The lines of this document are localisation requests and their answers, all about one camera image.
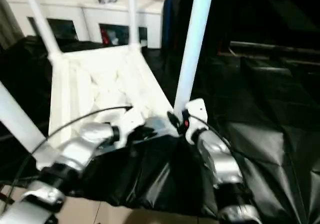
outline metal rod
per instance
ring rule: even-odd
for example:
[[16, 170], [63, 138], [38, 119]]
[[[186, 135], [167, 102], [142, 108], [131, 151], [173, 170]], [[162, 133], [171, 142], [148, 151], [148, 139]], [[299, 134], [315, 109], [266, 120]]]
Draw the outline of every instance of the metal rod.
[[286, 52], [297, 52], [297, 53], [307, 53], [307, 54], [320, 54], [319, 50], [314, 50], [310, 48], [297, 48], [297, 47], [287, 47], [275, 44], [265, 44], [265, 43], [249, 43], [240, 41], [230, 41], [230, 47], [241, 47], [241, 48], [256, 48], [264, 50], [277, 50]]
[[55, 36], [49, 26], [47, 19], [43, 16], [41, 9], [36, 0], [28, 0], [34, 13], [34, 19], [38, 30], [42, 36], [43, 42], [48, 50], [49, 55], [60, 55], [61, 51], [55, 39]]
[[[1, 82], [0, 121], [29, 152], [32, 152], [45, 139]], [[54, 160], [55, 154], [56, 152], [49, 144], [44, 145], [34, 155], [38, 167], [49, 165]]]
[[137, 26], [136, 0], [129, 0], [129, 45], [136, 46], [139, 44], [139, 30]]
[[174, 113], [179, 119], [182, 119], [181, 111], [185, 109], [186, 103], [190, 100], [211, 5], [211, 0], [193, 1], [188, 34], [186, 37], [187, 41], [185, 44], [177, 94], [174, 102]]

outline black plastic sheet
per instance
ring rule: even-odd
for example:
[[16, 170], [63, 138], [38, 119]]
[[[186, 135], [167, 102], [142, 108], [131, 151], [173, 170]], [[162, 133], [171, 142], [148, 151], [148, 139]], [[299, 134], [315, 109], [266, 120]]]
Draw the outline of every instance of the black plastic sheet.
[[[172, 101], [174, 74], [147, 60]], [[279, 60], [216, 57], [198, 66], [192, 97], [204, 99], [209, 123], [235, 149], [263, 223], [320, 223], [319, 77], [318, 66]], [[9, 148], [0, 152], [8, 154], [12, 161], [17, 155]], [[16, 170], [0, 169], [2, 183]], [[212, 218], [216, 213], [196, 150], [171, 137], [97, 157], [76, 195], [129, 208]]]

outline white pole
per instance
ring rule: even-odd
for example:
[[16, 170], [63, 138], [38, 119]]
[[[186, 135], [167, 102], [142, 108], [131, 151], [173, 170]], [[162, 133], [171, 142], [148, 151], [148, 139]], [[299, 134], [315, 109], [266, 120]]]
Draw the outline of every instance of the white pole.
[[[0, 121], [29, 152], [45, 138], [1, 82]], [[49, 144], [43, 145], [34, 155], [38, 168], [50, 165], [55, 155], [56, 152]]]
[[174, 113], [182, 119], [181, 111], [190, 100], [192, 86], [197, 70], [202, 40], [206, 29], [211, 0], [193, 0], [184, 56], [180, 71], [177, 94], [174, 102]]
[[139, 30], [137, 26], [136, 0], [129, 0], [129, 46], [139, 44]]
[[58, 47], [54, 34], [49, 26], [46, 18], [44, 18], [39, 5], [36, 0], [28, 0], [30, 7], [34, 13], [35, 21], [39, 32], [43, 38], [44, 44], [48, 50], [49, 55], [60, 55], [61, 51]]

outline tiled floor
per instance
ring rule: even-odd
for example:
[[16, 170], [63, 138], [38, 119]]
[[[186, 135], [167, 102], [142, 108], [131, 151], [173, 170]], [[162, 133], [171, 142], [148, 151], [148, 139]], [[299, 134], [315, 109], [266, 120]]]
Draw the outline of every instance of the tiled floor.
[[[24, 189], [16, 189], [12, 198], [17, 200]], [[57, 215], [59, 224], [217, 224], [210, 219], [198, 219], [177, 214], [147, 210], [131, 210], [112, 207], [108, 203], [93, 202], [82, 198], [68, 198]]]

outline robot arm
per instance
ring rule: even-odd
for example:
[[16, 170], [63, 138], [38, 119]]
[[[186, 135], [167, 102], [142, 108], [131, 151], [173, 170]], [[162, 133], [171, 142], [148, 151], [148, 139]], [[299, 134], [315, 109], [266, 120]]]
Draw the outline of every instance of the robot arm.
[[0, 218], [0, 224], [57, 224], [55, 214], [62, 209], [66, 196], [77, 185], [97, 148], [102, 143], [115, 144], [115, 149], [123, 147], [128, 135], [144, 124], [144, 119], [131, 109], [116, 124], [119, 126], [83, 125], [79, 136], [63, 145], [54, 164], [42, 169], [39, 178]]
[[202, 157], [214, 190], [218, 208], [218, 220], [221, 224], [261, 224], [258, 211], [252, 200], [252, 194], [246, 186], [237, 161], [227, 145], [196, 116], [207, 121], [205, 103], [202, 99], [186, 105], [185, 117], [188, 117], [187, 141], [196, 145]]

